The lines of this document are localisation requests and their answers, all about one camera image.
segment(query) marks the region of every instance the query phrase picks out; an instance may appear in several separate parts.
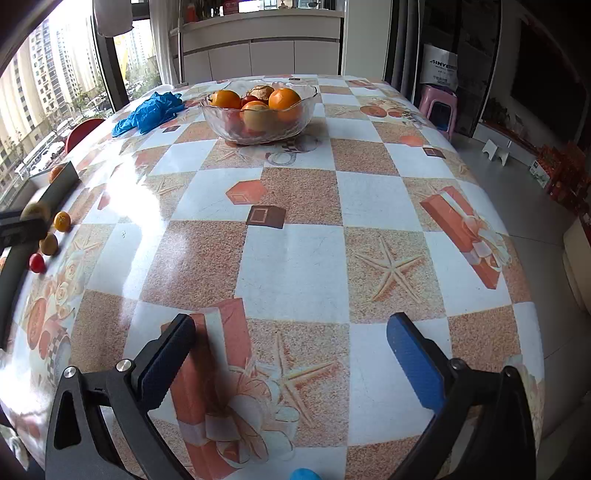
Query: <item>blue latex glove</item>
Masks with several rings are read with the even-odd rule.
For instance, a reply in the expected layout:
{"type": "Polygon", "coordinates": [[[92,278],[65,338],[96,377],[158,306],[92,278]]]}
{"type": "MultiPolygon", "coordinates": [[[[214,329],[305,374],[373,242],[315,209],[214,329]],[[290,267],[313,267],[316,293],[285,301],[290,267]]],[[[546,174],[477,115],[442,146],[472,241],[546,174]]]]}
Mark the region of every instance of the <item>blue latex glove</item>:
{"type": "Polygon", "coordinates": [[[318,474],[307,468],[298,468],[290,476],[290,480],[322,480],[318,474]]]}
{"type": "Polygon", "coordinates": [[[166,92],[160,95],[154,92],[152,96],[142,103],[130,114],[129,117],[119,120],[113,128],[113,136],[118,137],[133,127],[138,127],[141,134],[162,125],[177,116],[177,112],[184,110],[181,94],[175,95],[166,92]]]}

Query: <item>red tomato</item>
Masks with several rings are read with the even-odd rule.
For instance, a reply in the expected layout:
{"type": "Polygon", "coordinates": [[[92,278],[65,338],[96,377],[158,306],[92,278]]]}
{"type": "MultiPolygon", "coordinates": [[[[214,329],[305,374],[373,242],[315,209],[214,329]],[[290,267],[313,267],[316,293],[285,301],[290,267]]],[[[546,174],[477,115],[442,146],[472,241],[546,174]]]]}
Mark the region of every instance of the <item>red tomato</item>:
{"type": "Polygon", "coordinates": [[[43,273],[45,271],[45,260],[43,260],[43,255],[32,254],[29,258],[29,268],[33,273],[43,273]]]}

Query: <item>white sign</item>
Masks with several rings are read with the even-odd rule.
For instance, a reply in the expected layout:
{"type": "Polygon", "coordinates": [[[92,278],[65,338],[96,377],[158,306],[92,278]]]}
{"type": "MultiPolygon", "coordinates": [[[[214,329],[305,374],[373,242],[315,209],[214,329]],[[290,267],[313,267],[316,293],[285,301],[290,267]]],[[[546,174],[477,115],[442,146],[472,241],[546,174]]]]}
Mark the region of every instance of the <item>white sign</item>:
{"type": "Polygon", "coordinates": [[[424,45],[421,83],[457,88],[457,55],[447,50],[424,45]]]}

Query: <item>white curtain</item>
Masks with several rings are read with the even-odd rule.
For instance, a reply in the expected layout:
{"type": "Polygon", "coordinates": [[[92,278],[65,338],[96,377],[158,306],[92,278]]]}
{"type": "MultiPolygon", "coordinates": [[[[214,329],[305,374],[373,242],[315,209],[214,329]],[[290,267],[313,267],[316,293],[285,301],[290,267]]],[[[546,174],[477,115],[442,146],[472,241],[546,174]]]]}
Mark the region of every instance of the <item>white curtain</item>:
{"type": "Polygon", "coordinates": [[[172,24],[177,21],[178,2],[179,0],[150,0],[150,24],[160,79],[163,84],[170,85],[178,84],[168,37],[172,24]]]}

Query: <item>table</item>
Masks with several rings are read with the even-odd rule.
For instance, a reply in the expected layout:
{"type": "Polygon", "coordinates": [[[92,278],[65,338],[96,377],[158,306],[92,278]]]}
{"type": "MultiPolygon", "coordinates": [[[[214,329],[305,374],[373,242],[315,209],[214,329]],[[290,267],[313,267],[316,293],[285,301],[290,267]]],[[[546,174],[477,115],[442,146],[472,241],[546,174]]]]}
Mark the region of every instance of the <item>table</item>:
{"type": "Polygon", "coordinates": [[[140,99],[68,155],[81,178],[64,207],[75,225],[57,233],[47,274],[27,273],[0,359],[2,407],[41,464],[63,369],[133,358],[178,312],[194,313],[218,372],[236,378],[224,399],[205,401],[189,365],[150,413],[204,478],[288,478],[299,467],[387,478],[431,418],[386,342],[385,322],[400,311],[449,357],[517,366],[539,442],[535,307],[486,193],[384,82],[296,78],[322,97],[296,138],[217,138],[196,103],[226,83],[209,82],[181,90],[188,108],[147,135],[110,134],[140,99]],[[282,221],[261,209],[247,225],[252,205],[284,208],[282,228],[261,226],[282,221]],[[247,433],[250,444],[239,441],[247,433]]]}

